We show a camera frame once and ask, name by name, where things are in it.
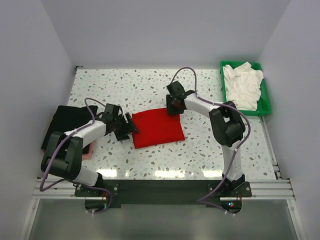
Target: red towel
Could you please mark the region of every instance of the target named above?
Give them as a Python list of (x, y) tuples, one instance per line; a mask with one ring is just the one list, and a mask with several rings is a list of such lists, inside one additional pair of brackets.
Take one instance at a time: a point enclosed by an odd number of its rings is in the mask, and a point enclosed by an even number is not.
[(185, 140), (180, 115), (168, 115), (166, 108), (134, 113), (132, 120), (139, 129), (132, 133), (136, 149)]

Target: white enclosure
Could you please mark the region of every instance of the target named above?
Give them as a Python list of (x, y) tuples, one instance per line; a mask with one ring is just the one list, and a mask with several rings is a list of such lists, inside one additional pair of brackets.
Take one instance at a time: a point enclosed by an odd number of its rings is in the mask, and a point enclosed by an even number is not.
[(319, 12), (318, 0), (2, 0), (0, 239), (21, 234), (52, 115), (79, 93), (75, 66), (218, 70), (222, 60), (261, 63), (282, 178), (308, 239), (318, 239)]

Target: terrazzo tabletop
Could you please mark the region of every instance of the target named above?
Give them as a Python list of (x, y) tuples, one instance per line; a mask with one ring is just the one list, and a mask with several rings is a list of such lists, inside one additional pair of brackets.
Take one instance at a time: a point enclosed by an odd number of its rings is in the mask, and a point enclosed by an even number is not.
[[(176, 69), (78, 69), (68, 105), (85, 106), (91, 97), (106, 104), (121, 105), (123, 112), (138, 113), (165, 108), (166, 86)], [(222, 101), (219, 70), (197, 69), (198, 94)], [(187, 90), (194, 89), (194, 76), (180, 72), (178, 80)], [(98, 106), (98, 113), (104, 108)], [(100, 172), (104, 179), (186, 179), (222, 178), (224, 169), (221, 146), (214, 139), (210, 120), (186, 110), (180, 115), (185, 141), (135, 149), (132, 136), (117, 141), (114, 133), (95, 141), (92, 158), (82, 165)], [(275, 180), (263, 127), (258, 117), (249, 117), (251, 135), (241, 147), (241, 164), (246, 180)]]

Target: green plastic bin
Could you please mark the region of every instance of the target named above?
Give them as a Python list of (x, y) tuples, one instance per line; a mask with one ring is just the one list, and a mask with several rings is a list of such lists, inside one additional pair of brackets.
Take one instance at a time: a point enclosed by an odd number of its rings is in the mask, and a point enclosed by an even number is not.
[[(225, 86), (225, 75), (223, 67), (225, 65), (230, 65), (233, 69), (239, 67), (240, 65), (246, 63), (245, 61), (221, 61), (220, 68), (221, 68), (221, 81), (222, 81), (222, 93), (223, 93), (223, 101), (227, 101), (227, 94), (226, 94), (226, 86)], [(254, 70), (261, 70), (261, 65), (257, 62), (250, 62), (252, 69)], [(268, 96), (267, 86), (265, 79), (262, 80), (260, 85), (261, 90), (261, 97), (257, 102), (257, 109), (256, 111), (249, 111), (249, 110), (240, 110), (246, 116), (264, 116), (271, 113), (271, 105)]]

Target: purple cable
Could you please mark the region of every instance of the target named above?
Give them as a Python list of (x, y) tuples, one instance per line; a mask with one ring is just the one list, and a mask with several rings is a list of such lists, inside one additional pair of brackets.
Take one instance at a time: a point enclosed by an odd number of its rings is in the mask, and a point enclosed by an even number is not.
[(104, 106), (104, 107), (106, 107), (106, 105), (104, 105), (102, 102), (100, 102), (100, 101), (98, 101), (98, 100), (95, 100), (95, 99), (93, 99), (93, 98), (91, 98), (91, 97), (86, 97), (86, 98), (84, 99), (84, 104), (85, 104), (86, 108), (88, 109), (88, 111), (89, 111), (89, 113), (90, 113), (90, 115), (91, 115), (91, 117), (92, 117), (92, 123), (94, 124), (94, 123), (95, 123), (95, 115), (94, 115), (94, 113), (91, 111), (91, 109), (90, 109), (90, 107), (89, 107), (89, 105), (88, 105), (88, 103), (87, 103), (87, 100), (94, 101), (94, 102), (96, 102), (96, 103), (98, 103), (98, 104), (100, 104), (100, 105), (102, 105), (102, 106)]
[[(88, 105), (88, 103), (87, 103), (87, 100), (95, 101), (95, 102), (101, 104), (101, 105), (104, 106), (104, 107), (106, 107), (106, 106), (105, 106), (103, 103), (99, 102), (98, 100), (95, 100), (95, 99), (90, 98), (90, 97), (86, 97), (86, 98), (84, 99), (84, 104), (85, 104), (86, 108), (88, 109), (89, 113), (91, 114), (92, 124), (93, 124), (93, 123), (95, 122), (95, 115), (94, 115), (94, 113), (91, 111), (91, 109), (90, 109), (90, 107), (89, 107), (89, 105)], [(44, 184), (45, 184), (46, 179), (47, 179), (47, 177), (48, 177), (48, 175), (49, 175), (49, 171), (50, 171), (50, 169), (51, 169), (51, 166), (52, 166), (54, 160), (56, 159), (56, 156), (57, 156), (59, 150), (61, 149), (61, 147), (65, 144), (65, 142), (66, 142), (69, 138), (71, 138), (73, 135), (75, 135), (77, 131), (81, 131), (81, 130), (83, 130), (83, 129), (89, 127), (89, 126), (91, 126), (92, 124), (91, 124), (91, 123), (87, 123), (86, 125), (83, 125), (83, 126), (77, 128), (75, 131), (73, 131), (72, 133), (70, 133), (70, 135), (66, 136), (66, 137), (59, 143), (59, 145), (56, 147), (56, 149), (54, 150), (54, 152), (53, 152), (53, 154), (52, 154), (52, 157), (51, 157), (51, 159), (50, 159), (50, 161), (49, 161), (48, 166), (46, 167), (46, 169), (45, 169), (45, 171), (44, 171), (43, 177), (42, 177), (41, 182), (40, 182), (40, 187), (39, 187), (39, 191), (40, 191), (40, 192), (44, 192), (44, 191), (48, 190), (49, 188), (52, 188), (54, 185), (56, 185), (56, 184), (58, 184), (58, 183), (66, 180), (66, 179), (63, 178), (63, 179), (60, 179), (60, 180), (58, 180), (58, 181), (55, 181), (54, 183), (50, 184), (49, 186), (44, 187)]]
[(92, 190), (100, 190), (100, 191), (104, 191), (106, 193), (108, 193), (108, 196), (110, 196), (110, 200), (109, 200), (109, 203), (106, 207), (104, 207), (104, 209), (100, 210), (100, 211), (95, 211), (93, 212), (93, 214), (100, 214), (100, 213), (103, 213), (105, 210), (107, 210), (108, 208), (110, 208), (111, 206), (111, 203), (112, 203), (112, 194), (111, 192), (108, 190), (108, 189), (105, 189), (105, 188), (102, 188), (102, 187), (95, 187), (95, 186), (88, 186), (88, 185), (85, 185), (85, 184), (82, 184), (82, 186), (88, 188), (88, 189), (92, 189)]
[(207, 100), (207, 99), (204, 99), (204, 98), (198, 96), (198, 93), (197, 93), (197, 92), (198, 92), (198, 90), (197, 90), (197, 74), (196, 74), (196, 71), (195, 71), (192, 67), (185, 66), (185, 67), (180, 68), (178, 71), (176, 71), (176, 73), (175, 73), (175, 75), (173, 76), (170, 84), (175, 80), (175, 78), (176, 78), (176, 76), (178, 75), (178, 73), (179, 73), (180, 71), (182, 71), (182, 70), (185, 70), (185, 69), (189, 69), (189, 70), (191, 70), (191, 71), (193, 72), (193, 75), (194, 75), (194, 94), (195, 94), (195, 96), (196, 96), (198, 99), (200, 99), (201, 101), (203, 101), (203, 102), (205, 102), (205, 103), (207, 103), (207, 104), (214, 104), (212, 101), (209, 101), (209, 100)]
[(235, 107), (233, 106), (229, 106), (229, 105), (226, 105), (226, 104), (223, 104), (223, 103), (214, 103), (214, 105), (216, 106), (221, 106), (221, 107), (226, 107), (226, 108), (230, 108), (234, 111), (236, 111), (237, 113), (239, 113), (243, 118), (244, 120), (246, 121), (247, 125), (248, 125), (248, 133), (246, 134), (246, 136), (244, 137), (244, 139), (235, 147), (235, 150), (232, 154), (232, 157), (231, 157), (231, 161), (230, 161), (230, 164), (227, 168), (227, 170), (225, 171), (225, 174), (222, 178), (222, 180), (219, 182), (219, 184), (210, 192), (208, 193), (207, 195), (205, 195), (204, 197), (200, 198), (197, 200), (197, 202), (202, 202), (203, 200), (205, 200), (206, 198), (210, 197), (212, 194), (214, 194), (220, 187), (221, 185), (224, 183), (224, 181), (226, 180), (227, 176), (228, 176), (228, 173), (231, 169), (231, 166), (232, 166), (232, 163), (234, 162), (235, 160), (235, 157), (236, 157), (236, 154), (237, 154), (237, 151), (238, 149), (240, 148), (240, 146), (248, 139), (250, 133), (251, 133), (251, 126), (250, 126), (250, 122), (248, 120), (248, 118), (242, 113), (240, 112), (238, 109), (236, 109)]

